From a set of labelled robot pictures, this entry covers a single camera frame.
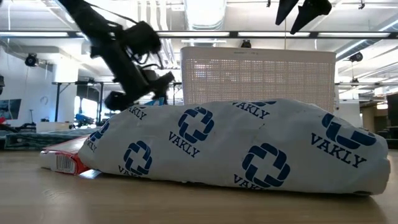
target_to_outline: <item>security camera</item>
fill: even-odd
[[[39,60],[37,59],[36,53],[29,53],[25,59],[25,65],[28,67],[36,67],[39,65]]]
[[[351,55],[351,56],[348,58],[348,60],[349,60],[350,62],[360,62],[360,61],[362,61],[362,59],[363,59],[363,55],[362,55],[361,52],[358,52],[358,53],[356,53],[356,54],[353,54],[353,55]]]
[[[251,48],[250,40],[243,40],[241,48]]]

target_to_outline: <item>desk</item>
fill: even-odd
[[[398,151],[375,197],[252,192],[137,180],[94,179],[38,166],[38,152],[0,152],[0,223],[398,223]]]

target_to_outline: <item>white crate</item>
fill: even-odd
[[[288,98],[333,112],[334,52],[184,47],[184,104]]]

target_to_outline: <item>blue cross logo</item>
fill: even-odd
[[[341,128],[341,124],[332,121],[334,117],[334,115],[327,113],[322,119],[322,125],[326,128],[326,136],[328,139],[337,142],[348,149],[357,149],[361,145],[372,146],[376,143],[375,135],[370,132],[363,134],[359,131],[354,131],[350,138],[339,135],[338,133]]]
[[[187,133],[187,128],[189,124],[185,122],[188,116],[192,118],[196,118],[198,114],[204,115],[200,122],[206,125],[203,131],[195,130],[193,134]],[[195,109],[187,109],[184,114],[181,116],[180,121],[178,122],[178,126],[180,127],[180,136],[185,138],[188,142],[195,144],[197,141],[204,141],[206,140],[207,136],[209,135],[210,131],[214,127],[214,121],[211,119],[213,117],[213,113],[202,108],[196,107]]]
[[[92,133],[88,138],[90,141],[95,142],[97,139],[101,139],[105,131],[109,128],[109,122],[106,122],[99,131]]]
[[[280,173],[276,178],[270,175],[266,175],[263,179],[258,179],[256,177],[256,172],[259,168],[254,164],[251,164],[251,162],[254,159],[254,156],[264,159],[267,153],[271,153],[272,155],[276,156],[276,160],[273,163],[273,166],[279,169]],[[252,148],[250,148],[248,154],[242,162],[242,168],[246,171],[245,178],[260,187],[280,187],[290,173],[290,166],[286,164],[286,160],[287,157],[285,153],[276,149],[274,146],[271,146],[268,143],[264,143],[260,147],[253,146]]]
[[[132,154],[133,152],[138,154],[139,151],[142,151],[144,153],[142,158],[139,158],[139,157],[137,158],[136,155]],[[134,159],[132,157],[135,160],[142,159],[141,161],[144,162],[144,165],[142,166],[142,165],[136,164],[137,168],[133,168],[132,165],[133,165]],[[144,175],[144,174],[146,175],[149,173],[149,168],[150,168],[150,165],[152,164],[152,157],[150,156],[150,147],[147,144],[145,144],[143,141],[138,141],[137,143],[131,143],[129,145],[129,148],[126,151],[126,153],[124,153],[123,159],[126,163],[126,165],[125,165],[126,170],[132,172],[133,174],[139,175],[139,176]]]

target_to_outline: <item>ceiling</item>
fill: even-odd
[[[159,13],[161,11],[161,0],[89,0],[98,6],[103,6],[111,11],[117,12],[133,19],[146,19],[153,27],[164,30]],[[164,20],[168,30],[187,30],[185,18],[184,1],[165,0],[166,18]],[[201,0],[204,10],[214,10],[214,2],[223,0]],[[278,2],[271,1],[271,6],[266,7],[267,1],[249,0],[227,0],[223,16],[223,30],[263,30],[263,31],[289,31],[297,17],[297,7],[289,14],[285,23],[275,25]],[[305,26],[301,31],[380,31],[383,27],[398,21],[397,0],[367,0],[364,9],[359,10],[360,0],[330,0],[333,9],[328,16],[321,16]],[[155,9],[157,14],[156,25],[151,20],[151,12]],[[200,19],[209,19],[208,15]],[[123,19],[111,17],[116,22],[127,25]],[[78,30],[77,26],[52,0],[5,0],[0,8],[0,30]],[[358,43],[360,40],[342,39],[252,39],[253,48],[262,49],[290,49],[290,50],[321,50],[344,52],[348,47]],[[242,40],[227,39],[225,43],[219,43],[219,47],[239,47]],[[179,59],[180,49],[187,44],[182,39],[172,39],[172,52],[176,61]],[[11,39],[10,45],[16,46],[54,46],[58,47],[68,55],[71,55],[86,69],[80,71],[81,76],[110,79],[111,72],[100,58],[90,59],[87,54],[88,43],[84,39]],[[361,49],[364,59],[361,62],[351,63],[340,60],[337,63],[337,82],[349,82],[353,77],[359,78],[360,82],[389,81],[398,77],[398,39],[381,40]],[[46,60],[53,59],[49,54],[43,54]],[[350,90],[356,93],[374,94],[373,86],[362,86],[352,88],[341,87],[341,92]]]

